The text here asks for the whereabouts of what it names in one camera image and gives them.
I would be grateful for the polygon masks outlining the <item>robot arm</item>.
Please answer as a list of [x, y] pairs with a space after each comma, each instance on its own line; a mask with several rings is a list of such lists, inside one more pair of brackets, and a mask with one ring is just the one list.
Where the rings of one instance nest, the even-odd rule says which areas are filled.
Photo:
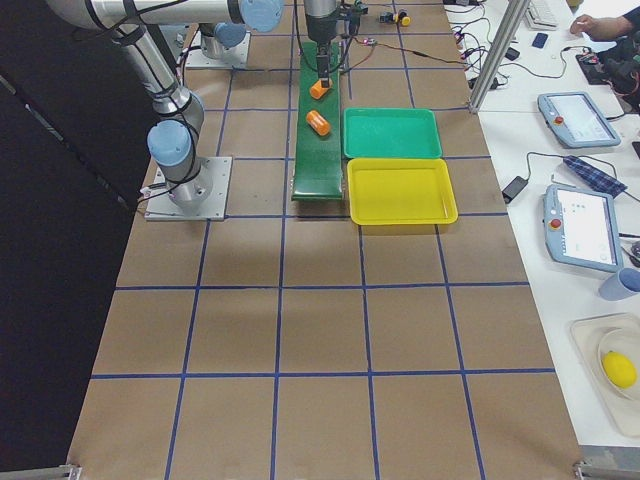
[[[259, 32], [269, 32], [280, 23], [283, 1], [228, 1], [230, 22]], [[329, 87], [331, 42], [337, 36], [340, 9], [337, 1], [303, 2], [307, 34], [316, 44], [316, 72], [323, 87]]]
[[196, 153], [204, 106], [177, 77], [148, 31], [150, 25], [184, 22], [239, 25], [269, 32], [280, 23], [282, 1], [49, 1], [67, 23], [108, 35], [122, 49], [152, 99], [160, 122], [147, 145], [165, 179], [166, 195], [182, 210], [211, 195], [212, 178]]

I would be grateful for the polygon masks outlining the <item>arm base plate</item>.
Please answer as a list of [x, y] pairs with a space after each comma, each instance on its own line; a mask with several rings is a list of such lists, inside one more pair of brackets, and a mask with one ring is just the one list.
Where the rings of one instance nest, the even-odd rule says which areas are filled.
[[223, 28], [212, 35], [198, 31], [186, 54], [185, 67], [191, 70], [244, 70], [247, 67], [251, 34], [241, 27]]
[[147, 221], [222, 221], [225, 218], [232, 157], [198, 157], [198, 176], [167, 193], [164, 174], [156, 168], [154, 181], [162, 185], [150, 194]]

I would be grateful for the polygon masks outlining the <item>person hand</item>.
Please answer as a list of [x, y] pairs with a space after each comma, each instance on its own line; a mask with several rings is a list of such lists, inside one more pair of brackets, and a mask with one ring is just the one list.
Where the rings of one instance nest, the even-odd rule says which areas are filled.
[[600, 20], [590, 15], [580, 15], [576, 17], [569, 27], [572, 35], [587, 34], [593, 37], [598, 32]]

